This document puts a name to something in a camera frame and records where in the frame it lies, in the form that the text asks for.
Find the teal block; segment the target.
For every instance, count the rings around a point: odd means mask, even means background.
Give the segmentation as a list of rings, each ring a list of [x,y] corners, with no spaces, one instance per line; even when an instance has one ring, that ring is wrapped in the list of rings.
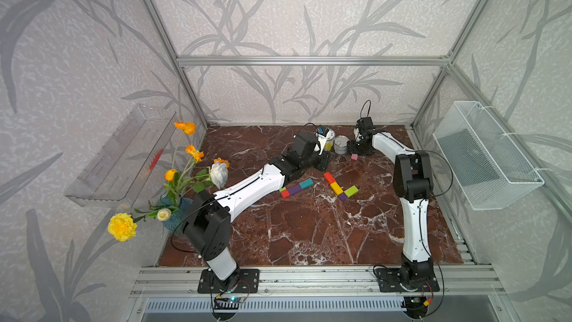
[[[314,185],[314,181],[311,179],[307,179],[307,180],[304,180],[304,181],[299,183],[299,186],[302,189],[307,189],[308,187],[313,186],[313,185]]]

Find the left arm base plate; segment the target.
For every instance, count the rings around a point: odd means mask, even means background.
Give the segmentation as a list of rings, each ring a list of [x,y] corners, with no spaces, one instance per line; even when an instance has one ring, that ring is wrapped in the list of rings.
[[[260,280],[260,270],[253,268],[239,268],[226,280],[220,280],[209,269],[202,270],[198,293],[256,293]]]

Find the purple long block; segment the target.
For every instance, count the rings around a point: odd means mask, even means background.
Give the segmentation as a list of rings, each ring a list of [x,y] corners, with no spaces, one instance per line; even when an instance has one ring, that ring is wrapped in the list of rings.
[[[292,186],[291,188],[289,188],[287,191],[288,191],[290,196],[293,196],[293,195],[296,195],[296,194],[302,192],[302,190],[303,190],[302,186],[297,184],[296,186]]]

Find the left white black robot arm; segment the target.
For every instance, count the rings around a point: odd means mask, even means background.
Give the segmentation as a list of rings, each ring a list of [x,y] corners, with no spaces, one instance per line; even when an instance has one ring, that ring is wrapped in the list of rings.
[[[236,285],[241,271],[228,248],[232,222],[266,195],[301,178],[308,169],[325,172],[333,158],[330,151],[298,156],[288,149],[229,188],[213,194],[204,190],[195,195],[182,232],[221,285],[227,288]]]

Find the yellow block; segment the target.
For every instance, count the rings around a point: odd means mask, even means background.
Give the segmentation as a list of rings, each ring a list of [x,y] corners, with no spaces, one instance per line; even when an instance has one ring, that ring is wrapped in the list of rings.
[[[331,183],[330,187],[336,195],[342,195],[344,193],[344,190],[339,186],[337,182]]]

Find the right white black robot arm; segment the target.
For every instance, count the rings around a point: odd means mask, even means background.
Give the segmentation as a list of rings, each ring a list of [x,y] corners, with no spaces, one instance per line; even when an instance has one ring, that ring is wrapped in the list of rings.
[[[405,231],[402,266],[396,275],[403,289],[411,292],[420,289],[434,278],[427,227],[433,192],[430,157],[382,129],[356,128],[354,136],[349,143],[351,153],[368,155],[379,151],[394,163],[393,189],[402,204]]]

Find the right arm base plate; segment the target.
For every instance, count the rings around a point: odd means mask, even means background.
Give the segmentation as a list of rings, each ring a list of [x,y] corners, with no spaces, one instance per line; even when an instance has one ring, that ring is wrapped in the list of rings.
[[[409,281],[401,277],[399,268],[387,268],[385,265],[375,265],[373,274],[378,281],[380,292],[400,293],[431,293],[440,292],[441,286],[434,274],[423,277],[419,281]]]

